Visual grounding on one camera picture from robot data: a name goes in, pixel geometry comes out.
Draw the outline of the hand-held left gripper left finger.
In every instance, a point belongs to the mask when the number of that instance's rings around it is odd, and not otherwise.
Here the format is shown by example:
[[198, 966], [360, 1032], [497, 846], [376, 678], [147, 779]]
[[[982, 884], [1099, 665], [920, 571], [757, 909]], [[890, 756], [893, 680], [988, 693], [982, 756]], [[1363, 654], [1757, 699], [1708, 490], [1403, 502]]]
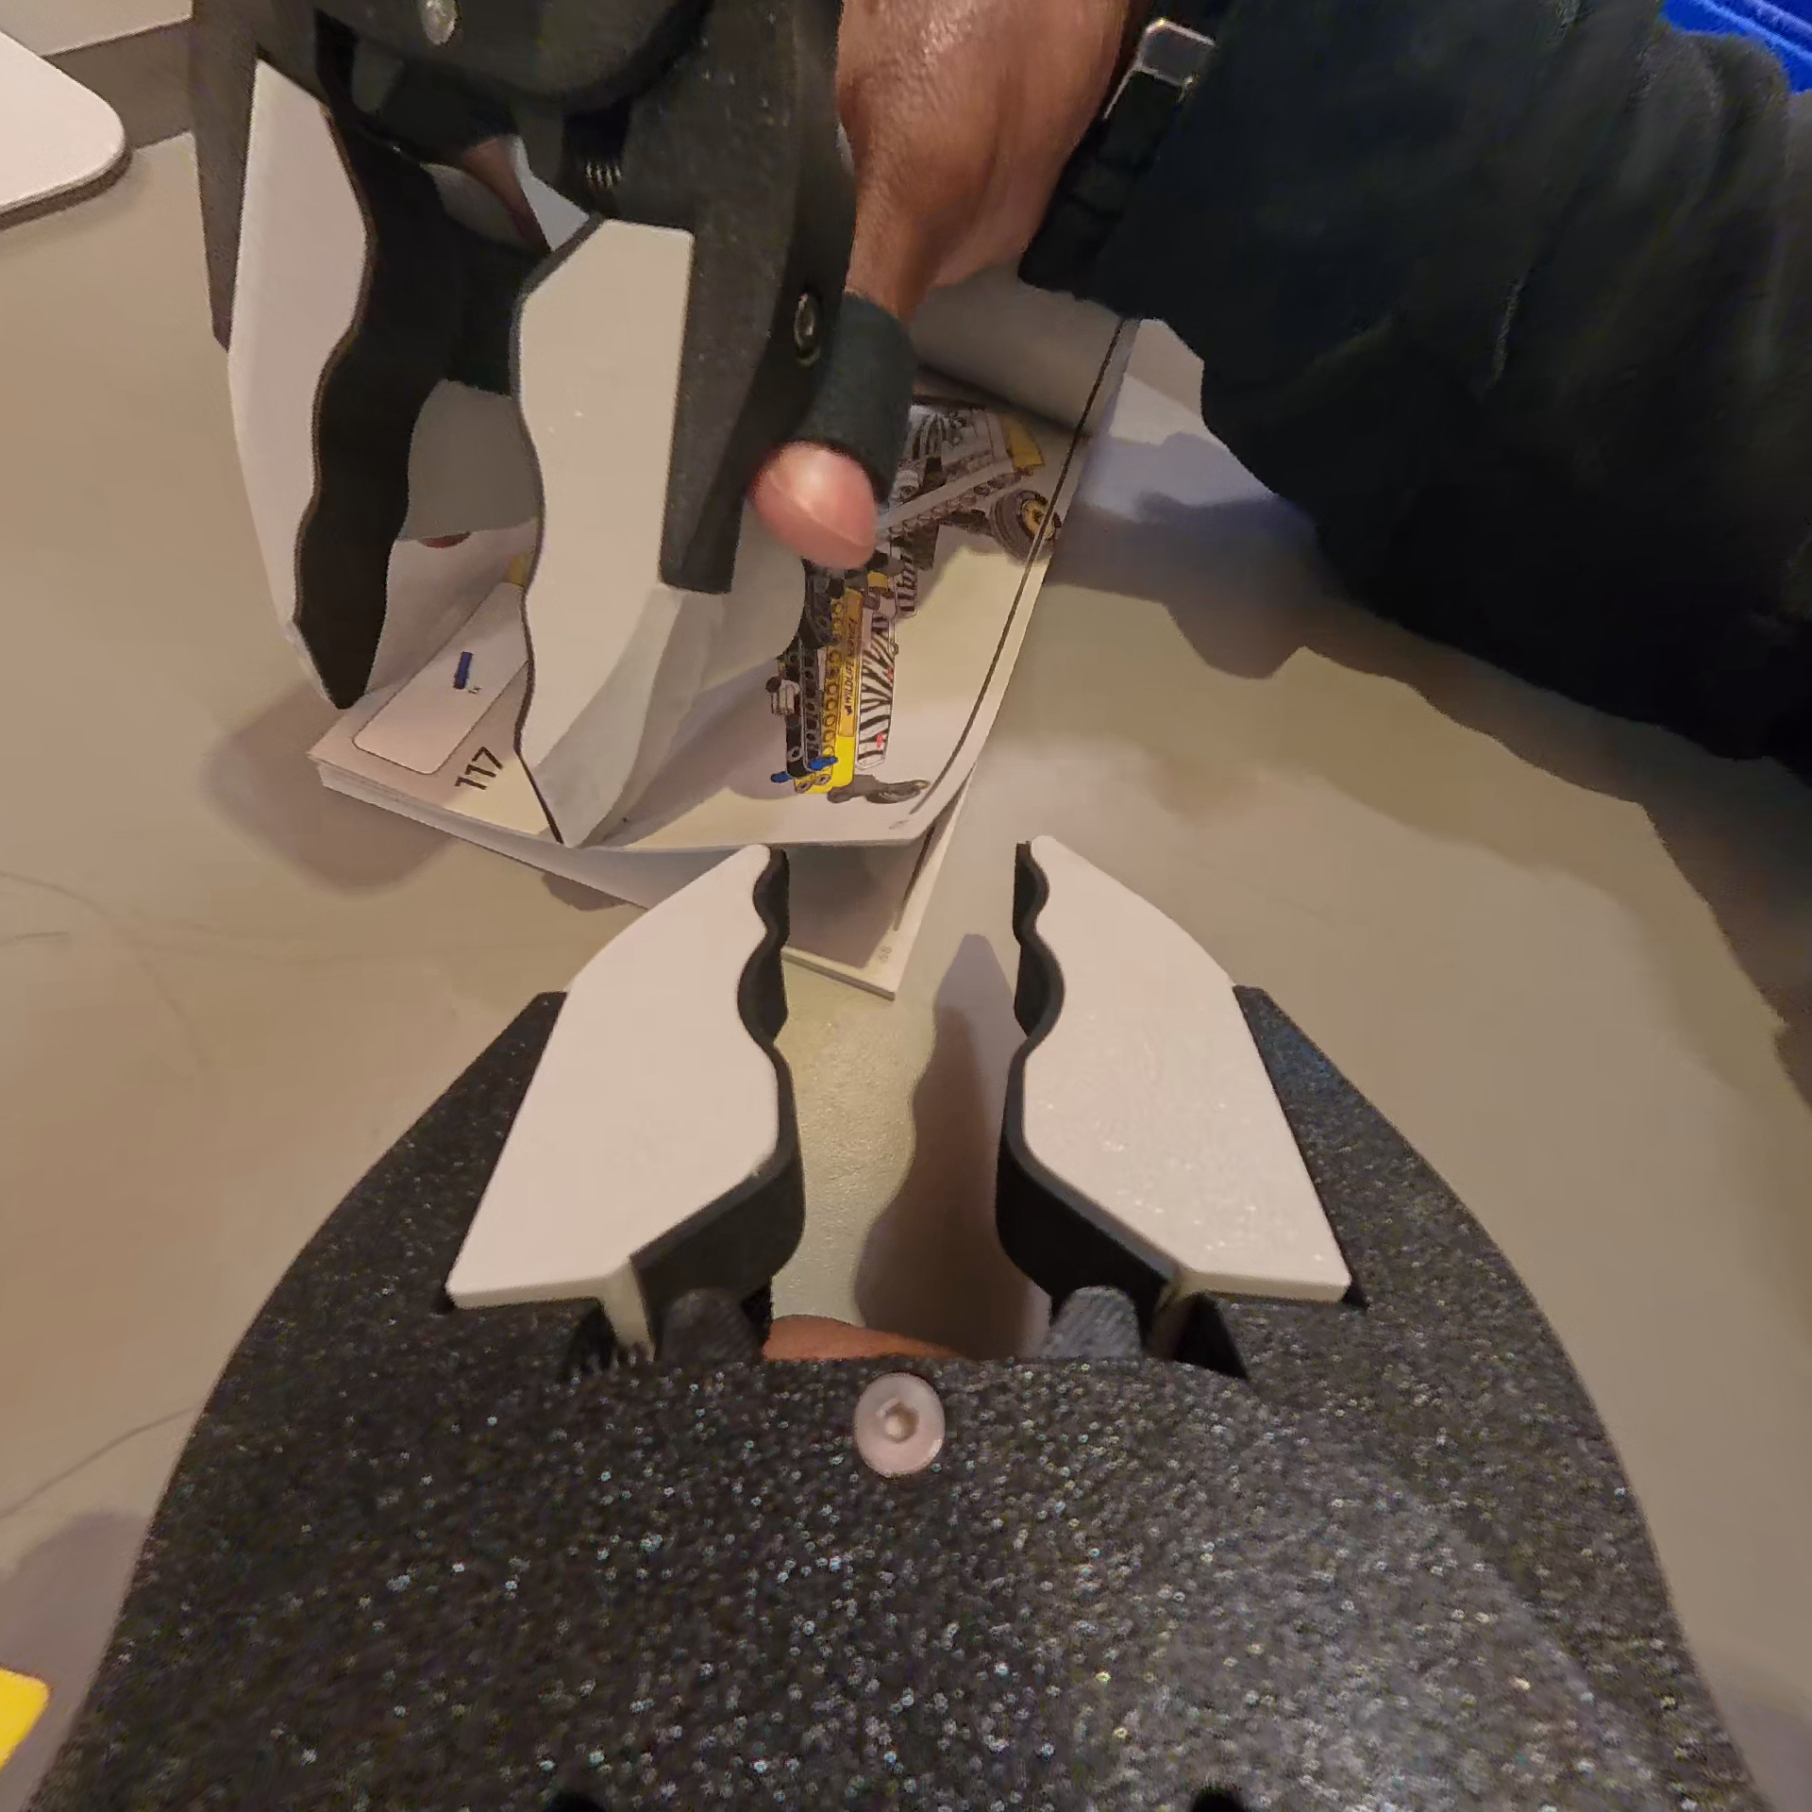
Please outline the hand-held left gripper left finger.
[[601, 950], [449, 1278], [455, 1307], [588, 1300], [617, 1349], [762, 1349], [806, 1225], [780, 1053], [787, 861], [751, 846]]

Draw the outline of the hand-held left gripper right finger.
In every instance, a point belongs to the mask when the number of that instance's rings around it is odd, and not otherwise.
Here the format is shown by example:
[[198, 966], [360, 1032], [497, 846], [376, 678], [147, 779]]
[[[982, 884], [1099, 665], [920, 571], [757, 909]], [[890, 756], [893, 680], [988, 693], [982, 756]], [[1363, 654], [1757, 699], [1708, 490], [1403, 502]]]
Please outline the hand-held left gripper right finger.
[[1353, 1305], [1229, 973], [1051, 835], [1014, 855], [1018, 968], [998, 1232], [1055, 1315], [1115, 1293], [1146, 1349], [1207, 1349], [1222, 1298]]

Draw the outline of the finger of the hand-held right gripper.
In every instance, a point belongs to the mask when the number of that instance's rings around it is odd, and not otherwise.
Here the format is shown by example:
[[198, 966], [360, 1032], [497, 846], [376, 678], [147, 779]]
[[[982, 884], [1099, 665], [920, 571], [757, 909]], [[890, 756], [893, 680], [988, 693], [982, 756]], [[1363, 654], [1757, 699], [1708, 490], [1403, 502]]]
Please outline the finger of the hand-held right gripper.
[[603, 220], [532, 285], [516, 400], [539, 478], [516, 748], [552, 833], [584, 846], [637, 807], [694, 701], [795, 641], [806, 568], [732, 498], [733, 584], [663, 578], [692, 235]]
[[471, 246], [423, 167], [261, 61], [248, 112], [230, 388], [278, 622], [349, 707], [420, 630], [389, 630], [394, 547], [474, 531], [446, 372]]

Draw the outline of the printed instruction booklet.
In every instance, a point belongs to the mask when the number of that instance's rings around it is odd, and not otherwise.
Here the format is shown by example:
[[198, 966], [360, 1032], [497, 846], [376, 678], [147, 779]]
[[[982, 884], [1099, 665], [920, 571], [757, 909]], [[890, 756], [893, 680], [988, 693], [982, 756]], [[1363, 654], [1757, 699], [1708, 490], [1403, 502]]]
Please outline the printed instruction booklet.
[[397, 547], [423, 648], [379, 657], [386, 678], [309, 752], [319, 781], [641, 909], [742, 846], [783, 848], [789, 952], [893, 996], [1138, 339], [1035, 293], [1018, 319], [1021, 300], [982, 297], [968, 319], [951, 289], [944, 319], [922, 318], [927, 368], [878, 553], [850, 575], [781, 563], [796, 639], [711, 682], [619, 833], [561, 844], [513, 746], [533, 525]]

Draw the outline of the person's right forearm black sleeve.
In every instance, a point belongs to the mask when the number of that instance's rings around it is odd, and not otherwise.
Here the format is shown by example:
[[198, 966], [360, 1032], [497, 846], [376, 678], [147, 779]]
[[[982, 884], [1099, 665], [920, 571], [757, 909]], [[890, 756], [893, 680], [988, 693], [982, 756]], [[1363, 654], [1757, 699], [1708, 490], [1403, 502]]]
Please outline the person's right forearm black sleeve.
[[1377, 614], [1809, 779], [1811, 118], [1661, 5], [1134, 5], [1021, 269], [1200, 355]]

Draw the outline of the person's right hand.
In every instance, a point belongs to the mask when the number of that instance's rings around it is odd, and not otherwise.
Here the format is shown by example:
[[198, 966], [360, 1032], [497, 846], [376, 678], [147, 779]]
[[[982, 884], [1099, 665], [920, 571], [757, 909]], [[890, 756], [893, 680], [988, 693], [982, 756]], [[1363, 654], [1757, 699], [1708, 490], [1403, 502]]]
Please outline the person's right hand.
[[850, 3], [836, 101], [852, 150], [845, 296], [909, 326], [1017, 261], [1117, 78], [1141, 5]]

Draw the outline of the white flat board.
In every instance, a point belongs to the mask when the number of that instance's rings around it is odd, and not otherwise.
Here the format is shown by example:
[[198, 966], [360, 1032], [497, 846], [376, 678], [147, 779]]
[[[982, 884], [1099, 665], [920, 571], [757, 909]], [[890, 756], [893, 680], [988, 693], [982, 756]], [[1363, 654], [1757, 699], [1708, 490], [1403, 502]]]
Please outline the white flat board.
[[69, 209], [108, 189], [127, 163], [121, 114], [2, 35], [2, 226]]

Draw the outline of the blue plastic bin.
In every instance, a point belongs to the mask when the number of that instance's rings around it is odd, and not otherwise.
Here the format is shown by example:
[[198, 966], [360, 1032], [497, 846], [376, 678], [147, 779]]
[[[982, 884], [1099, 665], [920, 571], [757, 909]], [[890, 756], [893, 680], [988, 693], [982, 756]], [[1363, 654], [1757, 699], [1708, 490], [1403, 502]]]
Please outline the blue plastic bin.
[[1738, 36], [1773, 57], [1795, 92], [1811, 91], [1811, 3], [1664, 3], [1685, 33]]

